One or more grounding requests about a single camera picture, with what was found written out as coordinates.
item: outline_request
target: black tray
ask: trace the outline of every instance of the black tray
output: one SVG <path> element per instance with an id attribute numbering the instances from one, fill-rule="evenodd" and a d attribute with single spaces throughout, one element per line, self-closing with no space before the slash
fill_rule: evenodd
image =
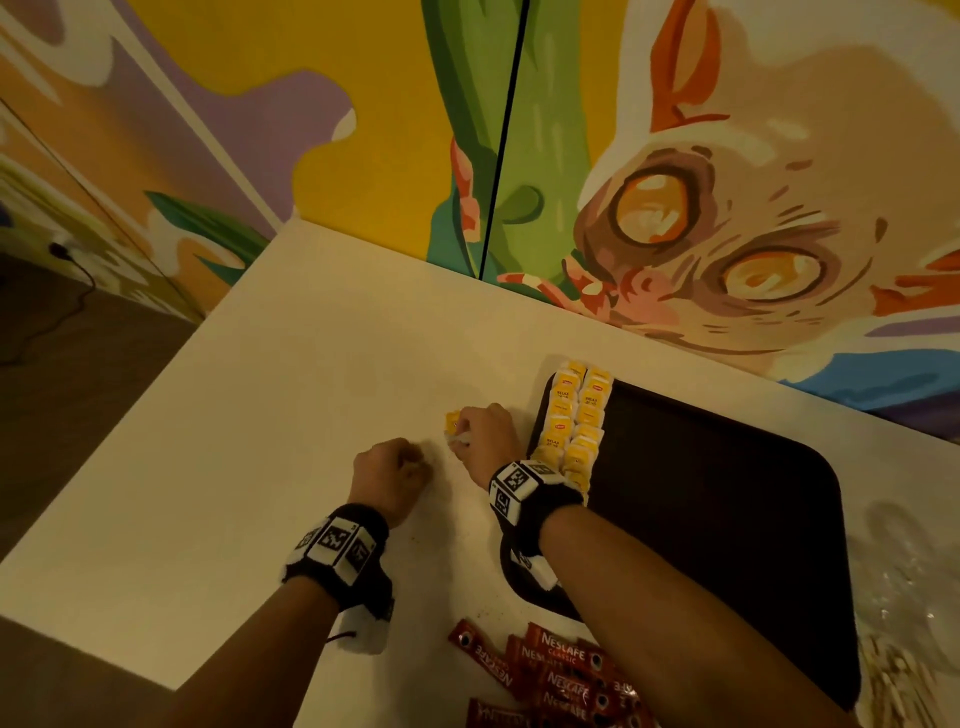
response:
<path id="1" fill-rule="evenodd" d="M 528 452 L 537 446 L 550 382 Z M 860 693 L 840 487 L 815 450 L 616 380 L 591 511 L 722 599 L 844 710 Z M 580 619 L 500 545 L 523 599 Z"/>

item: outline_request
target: wristband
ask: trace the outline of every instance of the wristband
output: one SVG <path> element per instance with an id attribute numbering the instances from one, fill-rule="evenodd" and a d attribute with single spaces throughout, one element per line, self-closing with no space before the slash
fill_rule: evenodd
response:
<path id="1" fill-rule="evenodd" d="M 287 557 L 282 582 L 306 576 L 334 598 L 340 611 L 363 604 L 390 619 L 393 583 L 380 568 L 390 527 L 369 505 L 347 503 L 304 534 Z"/>
<path id="2" fill-rule="evenodd" d="M 540 556 L 540 529 L 565 505 L 583 505 L 584 497 L 566 478 L 539 460 L 517 460 L 493 474 L 490 506 L 500 530 L 518 554 Z"/>

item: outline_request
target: cat ear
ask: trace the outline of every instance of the cat ear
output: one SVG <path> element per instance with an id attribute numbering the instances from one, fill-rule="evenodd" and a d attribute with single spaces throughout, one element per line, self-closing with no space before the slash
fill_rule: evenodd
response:
<path id="1" fill-rule="evenodd" d="M 674 0 L 650 51 L 653 112 L 650 131 L 726 119 L 728 114 L 685 117 L 680 104 L 703 104 L 720 76 L 720 25 L 708 0 Z"/>
<path id="2" fill-rule="evenodd" d="M 960 250 L 932 260 L 925 268 L 933 273 L 897 276 L 894 278 L 896 288 L 871 286 L 874 315 L 890 316 L 960 304 Z"/>

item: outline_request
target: hand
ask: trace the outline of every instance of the hand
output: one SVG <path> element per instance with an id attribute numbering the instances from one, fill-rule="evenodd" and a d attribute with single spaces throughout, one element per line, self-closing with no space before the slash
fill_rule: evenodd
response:
<path id="1" fill-rule="evenodd" d="M 524 457 L 514 418 L 500 404 L 464 407 L 457 422 L 457 434 L 461 432 L 470 433 L 470 444 L 452 442 L 450 449 L 467 467 L 473 482 L 484 490 L 500 468 Z"/>
<path id="2" fill-rule="evenodd" d="M 432 477 L 433 468 L 419 446 L 402 437 L 378 443 L 353 458 L 347 503 L 369 505 L 396 528 L 406 521 Z"/>

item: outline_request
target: white table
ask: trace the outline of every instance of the white table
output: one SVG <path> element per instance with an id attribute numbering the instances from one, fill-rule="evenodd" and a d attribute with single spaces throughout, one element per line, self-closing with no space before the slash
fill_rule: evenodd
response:
<path id="1" fill-rule="evenodd" d="M 439 477 L 385 558 L 388 649 L 327 650 L 299 725 L 458 725 L 469 696 L 504 696 L 446 643 L 459 617 L 501 642 L 528 619 L 586 631 L 504 582 L 484 494 L 442 446 L 444 412 L 497 400 L 526 437 L 568 357 L 816 448 L 851 533 L 891 500 L 960 540 L 955 445 L 294 221 L 0 564 L 0 615 L 175 688 L 344 499 L 353 454 L 403 435 Z"/>

